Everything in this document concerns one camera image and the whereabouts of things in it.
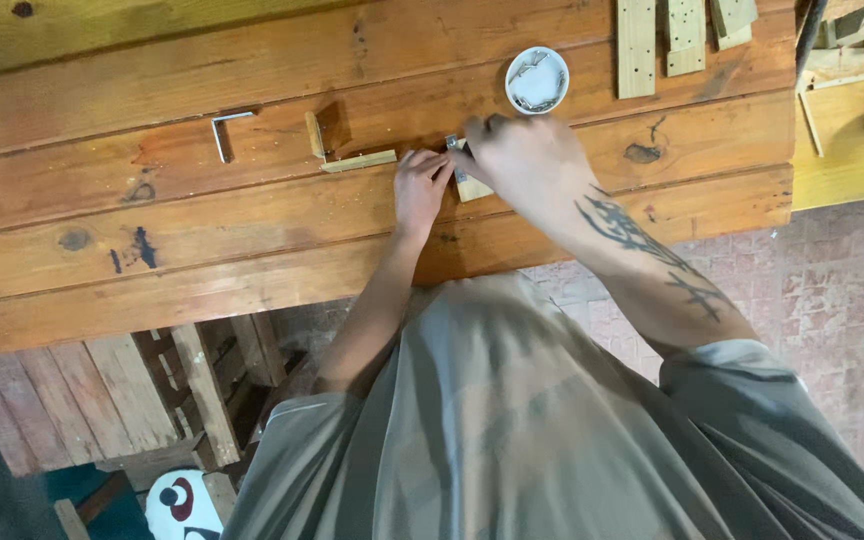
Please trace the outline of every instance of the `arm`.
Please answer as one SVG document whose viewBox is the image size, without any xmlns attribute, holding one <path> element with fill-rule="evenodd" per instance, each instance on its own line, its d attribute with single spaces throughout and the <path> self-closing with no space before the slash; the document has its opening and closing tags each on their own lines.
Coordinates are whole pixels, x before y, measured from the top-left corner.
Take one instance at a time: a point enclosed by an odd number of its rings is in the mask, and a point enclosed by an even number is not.
<svg viewBox="0 0 864 540">
<path fill-rule="evenodd" d="M 439 213 L 452 169 L 446 155 L 429 150 L 410 151 L 402 157 L 395 174 L 395 232 L 322 359 L 315 393 L 365 395 L 372 386 L 402 324 L 419 253 Z"/>
<path fill-rule="evenodd" d="M 458 167 L 595 273 L 631 325 L 667 357 L 715 341 L 756 338 L 708 279 L 654 240 L 599 185 L 572 130 L 550 118 L 472 119 L 475 153 Z"/>
</svg>

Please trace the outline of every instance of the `wooden table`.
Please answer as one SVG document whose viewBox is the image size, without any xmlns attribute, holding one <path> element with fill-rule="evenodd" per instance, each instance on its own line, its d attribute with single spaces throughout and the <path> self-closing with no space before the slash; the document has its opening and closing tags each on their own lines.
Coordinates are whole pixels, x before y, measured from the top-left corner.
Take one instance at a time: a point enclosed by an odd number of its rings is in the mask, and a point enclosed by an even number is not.
<svg viewBox="0 0 864 540">
<path fill-rule="evenodd" d="M 554 114 L 660 240 L 782 225 L 794 15 L 758 9 L 751 43 L 657 65 L 655 94 L 621 101 L 611 0 L 346 4 L 1 73 L 0 352 L 357 294 L 395 166 L 322 173 L 305 113 L 333 158 L 441 149 L 466 117 L 514 112 L 502 74 L 536 44 L 570 67 Z M 240 111 L 222 163 L 210 117 Z M 415 282 L 567 257 L 497 197 L 449 192 Z"/>
</svg>

